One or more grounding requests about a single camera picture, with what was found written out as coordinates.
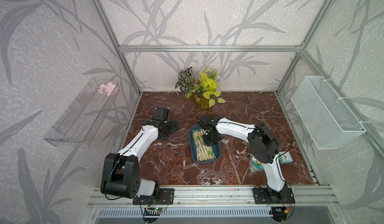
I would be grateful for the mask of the teal plastic storage box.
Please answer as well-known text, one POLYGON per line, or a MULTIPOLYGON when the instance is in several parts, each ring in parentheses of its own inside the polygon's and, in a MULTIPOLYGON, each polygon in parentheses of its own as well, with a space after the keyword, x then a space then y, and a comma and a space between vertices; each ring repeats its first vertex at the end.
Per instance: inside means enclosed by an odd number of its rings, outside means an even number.
POLYGON ((203 135, 205 131, 199 126, 194 125, 189 129, 190 147, 193 160, 197 164, 208 164, 217 161, 221 156, 218 143, 207 146, 204 143, 203 135))

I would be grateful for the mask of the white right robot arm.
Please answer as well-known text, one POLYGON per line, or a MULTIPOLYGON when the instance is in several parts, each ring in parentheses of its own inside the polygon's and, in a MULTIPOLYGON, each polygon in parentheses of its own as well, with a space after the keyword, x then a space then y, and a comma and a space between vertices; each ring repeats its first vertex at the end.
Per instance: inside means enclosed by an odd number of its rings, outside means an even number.
POLYGON ((206 145, 218 143, 224 135, 247 142, 253 157, 264 167, 268 190, 280 193, 287 187, 280 167, 278 141, 263 123, 243 124, 219 116, 210 118, 203 115, 198 119, 198 125, 205 131, 203 140, 206 145))

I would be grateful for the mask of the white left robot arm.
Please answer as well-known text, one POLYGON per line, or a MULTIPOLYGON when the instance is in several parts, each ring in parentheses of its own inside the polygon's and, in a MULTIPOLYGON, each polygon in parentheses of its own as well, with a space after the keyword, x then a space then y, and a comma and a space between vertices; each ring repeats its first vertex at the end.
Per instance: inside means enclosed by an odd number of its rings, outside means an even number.
POLYGON ((158 200, 157 182, 141 178, 139 162, 150 145, 157 139, 167 140, 181 126, 177 120, 168 120, 169 110, 157 108, 155 115, 141 126, 138 134, 118 153, 109 153, 103 166, 101 193, 107 200, 144 197, 158 200))

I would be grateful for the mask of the artificial green potted plant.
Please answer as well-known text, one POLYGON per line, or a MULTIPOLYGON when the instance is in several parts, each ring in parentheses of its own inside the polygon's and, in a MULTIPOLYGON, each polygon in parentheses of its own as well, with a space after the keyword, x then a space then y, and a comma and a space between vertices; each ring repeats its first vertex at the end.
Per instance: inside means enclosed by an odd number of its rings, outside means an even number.
POLYGON ((175 89, 179 89, 184 99, 193 98, 199 110, 207 110, 215 104, 224 104, 227 101, 222 98, 222 91, 218 89, 219 75, 217 69, 210 71, 207 67, 199 73, 198 80, 195 80, 192 67, 183 70, 178 74, 178 81, 175 89))

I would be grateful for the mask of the round canister with green label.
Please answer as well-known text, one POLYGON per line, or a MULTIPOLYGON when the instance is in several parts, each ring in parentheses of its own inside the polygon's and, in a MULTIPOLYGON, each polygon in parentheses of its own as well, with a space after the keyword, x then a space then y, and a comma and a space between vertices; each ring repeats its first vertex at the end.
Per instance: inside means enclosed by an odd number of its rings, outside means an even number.
POLYGON ((251 156, 248 169, 252 174, 258 174, 264 171, 263 164, 258 161, 254 156, 251 156))

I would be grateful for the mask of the pink artificial flower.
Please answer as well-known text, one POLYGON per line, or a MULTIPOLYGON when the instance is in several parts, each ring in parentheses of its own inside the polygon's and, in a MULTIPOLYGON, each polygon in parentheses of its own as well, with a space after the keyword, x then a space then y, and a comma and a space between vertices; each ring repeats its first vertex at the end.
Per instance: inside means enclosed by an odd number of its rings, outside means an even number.
POLYGON ((116 84, 108 82, 107 84, 101 84, 97 89, 97 93, 100 95, 111 96, 116 89, 116 84))

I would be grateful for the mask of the small teal alarm clock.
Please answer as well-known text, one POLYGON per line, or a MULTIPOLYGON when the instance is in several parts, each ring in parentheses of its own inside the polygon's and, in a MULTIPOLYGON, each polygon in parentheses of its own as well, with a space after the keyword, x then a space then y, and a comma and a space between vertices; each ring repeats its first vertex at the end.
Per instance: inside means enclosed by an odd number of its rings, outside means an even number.
POLYGON ((289 151, 281 151, 279 153, 279 161, 281 164, 292 163, 294 160, 289 151))

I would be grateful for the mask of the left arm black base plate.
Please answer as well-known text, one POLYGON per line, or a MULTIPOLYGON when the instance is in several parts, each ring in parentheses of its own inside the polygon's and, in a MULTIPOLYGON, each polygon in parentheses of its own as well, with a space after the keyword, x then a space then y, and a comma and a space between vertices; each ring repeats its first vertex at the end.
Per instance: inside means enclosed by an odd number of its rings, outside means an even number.
POLYGON ((175 189, 160 188, 151 196, 137 196, 133 199, 133 205, 172 205, 175 197, 175 189))

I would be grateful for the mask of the clear acrylic wall shelf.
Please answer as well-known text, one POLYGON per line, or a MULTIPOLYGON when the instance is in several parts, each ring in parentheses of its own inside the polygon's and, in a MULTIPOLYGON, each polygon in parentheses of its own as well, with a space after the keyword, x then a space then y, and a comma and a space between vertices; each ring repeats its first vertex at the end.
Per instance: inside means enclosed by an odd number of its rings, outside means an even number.
POLYGON ((120 90, 120 84, 116 81, 91 78, 63 115, 44 135, 43 140, 56 147, 88 147, 120 90), (98 94, 98 87, 108 82, 117 85, 113 94, 111 96, 98 94))

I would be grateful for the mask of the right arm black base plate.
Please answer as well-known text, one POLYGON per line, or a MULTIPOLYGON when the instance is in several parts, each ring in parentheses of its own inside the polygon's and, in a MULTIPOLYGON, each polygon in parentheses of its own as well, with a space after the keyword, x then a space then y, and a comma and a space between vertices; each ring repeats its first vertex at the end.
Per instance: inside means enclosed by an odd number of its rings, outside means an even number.
POLYGON ((296 203, 293 191, 287 185, 283 186, 283 189, 279 192, 272 190, 271 188, 262 188, 255 186, 252 188, 253 198, 255 204, 264 205, 293 205, 296 203))

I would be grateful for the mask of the aluminium front rail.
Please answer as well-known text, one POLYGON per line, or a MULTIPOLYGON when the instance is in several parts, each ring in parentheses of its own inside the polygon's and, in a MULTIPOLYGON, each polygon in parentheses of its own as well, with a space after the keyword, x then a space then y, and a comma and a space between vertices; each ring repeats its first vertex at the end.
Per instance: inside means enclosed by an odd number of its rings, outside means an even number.
MULTIPOLYGON (((256 204, 253 186, 168 186, 174 189, 173 204, 169 207, 268 207, 272 204, 256 204)), ((296 207, 338 206, 340 203, 330 186, 293 185, 296 207)), ((132 199, 110 201, 95 189, 87 208, 133 208, 132 199)))

